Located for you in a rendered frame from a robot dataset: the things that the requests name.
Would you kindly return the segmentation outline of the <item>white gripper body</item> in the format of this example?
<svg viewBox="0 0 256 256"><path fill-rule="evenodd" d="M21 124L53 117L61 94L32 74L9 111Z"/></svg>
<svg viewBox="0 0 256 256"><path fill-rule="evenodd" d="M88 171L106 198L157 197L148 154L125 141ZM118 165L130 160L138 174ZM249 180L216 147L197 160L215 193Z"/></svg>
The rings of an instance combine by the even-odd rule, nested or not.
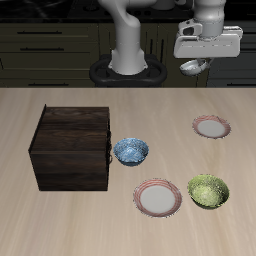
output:
<svg viewBox="0 0 256 256"><path fill-rule="evenodd" d="M197 35L177 34L173 55L175 58L224 58L240 54L243 30L239 26L225 26L223 33L203 40Z"/></svg>

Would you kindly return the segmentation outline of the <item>red rimmed white plate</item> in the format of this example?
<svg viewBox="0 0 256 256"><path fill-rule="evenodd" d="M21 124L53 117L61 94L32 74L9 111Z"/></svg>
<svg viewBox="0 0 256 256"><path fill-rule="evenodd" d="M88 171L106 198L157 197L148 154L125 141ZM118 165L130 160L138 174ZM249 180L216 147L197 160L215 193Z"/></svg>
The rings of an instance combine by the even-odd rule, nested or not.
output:
<svg viewBox="0 0 256 256"><path fill-rule="evenodd" d="M182 205L180 190L170 181L150 179L139 184L133 193L136 208L152 218L167 218L175 214Z"/></svg>
<svg viewBox="0 0 256 256"><path fill-rule="evenodd" d="M231 125L219 116L203 115L195 118L192 128L199 136L208 139L222 139L230 134Z"/></svg>

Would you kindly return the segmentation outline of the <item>blue patterned bowl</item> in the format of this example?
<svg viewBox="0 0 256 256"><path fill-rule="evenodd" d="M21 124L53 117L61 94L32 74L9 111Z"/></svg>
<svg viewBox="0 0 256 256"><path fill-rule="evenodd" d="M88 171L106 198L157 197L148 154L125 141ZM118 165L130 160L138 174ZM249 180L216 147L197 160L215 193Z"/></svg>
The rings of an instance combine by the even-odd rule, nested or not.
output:
<svg viewBox="0 0 256 256"><path fill-rule="evenodd" d="M121 164L133 167L146 159L149 147L143 140L124 138L115 144L113 153Z"/></svg>

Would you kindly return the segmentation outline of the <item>green bowl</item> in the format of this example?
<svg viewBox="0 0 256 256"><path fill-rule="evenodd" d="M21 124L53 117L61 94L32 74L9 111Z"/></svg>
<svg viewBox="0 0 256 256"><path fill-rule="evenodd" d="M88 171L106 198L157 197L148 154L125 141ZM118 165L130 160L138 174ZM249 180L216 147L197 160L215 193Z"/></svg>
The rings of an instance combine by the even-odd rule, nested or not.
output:
<svg viewBox="0 0 256 256"><path fill-rule="evenodd" d="M226 183L213 175L200 174L188 182L188 194L200 207L215 209L227 202L230 190Z"/></svg>

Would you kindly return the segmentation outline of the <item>dark kitchen cupboards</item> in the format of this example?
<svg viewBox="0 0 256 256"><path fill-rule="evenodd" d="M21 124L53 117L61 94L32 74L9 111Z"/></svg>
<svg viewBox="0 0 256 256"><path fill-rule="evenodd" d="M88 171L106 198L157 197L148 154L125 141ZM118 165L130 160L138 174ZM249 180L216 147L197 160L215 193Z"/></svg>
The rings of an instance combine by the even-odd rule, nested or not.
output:
<svg viewBox="0 0 256 256"><path fill-rule="evenodd" d="M0 87L95 87L90 66L115 46L113 20L97 1L0 0ZM226 6L225 25L245 29L242 57L230 59L238 67L244 57L256 57L256 0L227 0ZM198 79L185 78L178 72L182 60L171 56L178 21L192 12L147 7L128 13L142 22L142 49L167 68L161 87L197 87Z"/></svg>

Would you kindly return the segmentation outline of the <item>dark wooden cabinet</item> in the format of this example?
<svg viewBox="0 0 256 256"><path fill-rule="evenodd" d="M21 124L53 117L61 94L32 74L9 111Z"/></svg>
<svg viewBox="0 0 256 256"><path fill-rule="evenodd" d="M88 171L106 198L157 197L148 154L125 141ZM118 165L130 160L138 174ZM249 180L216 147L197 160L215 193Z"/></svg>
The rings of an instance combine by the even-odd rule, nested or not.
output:
<svg viewBox="0 0 256 256"><path fill-rule="evenodd" d="M29 156L41 191L106 191L112 161L110 110L45 106Z"/></svg>

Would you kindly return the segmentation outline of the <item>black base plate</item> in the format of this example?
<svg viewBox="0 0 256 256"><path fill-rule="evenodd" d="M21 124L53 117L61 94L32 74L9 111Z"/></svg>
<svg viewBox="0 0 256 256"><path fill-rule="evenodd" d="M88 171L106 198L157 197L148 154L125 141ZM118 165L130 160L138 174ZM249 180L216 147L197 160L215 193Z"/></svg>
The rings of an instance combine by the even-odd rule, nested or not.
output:
<svg viewBox="0 0 256 256"><path fill-rule="evenodd" d="M147 69L135 75L121 75L108 67L112 57L103 54L89 72L96 87L101 88L155 88L160 87L167 78L166 67L153 54L146 54Z"/></svg>

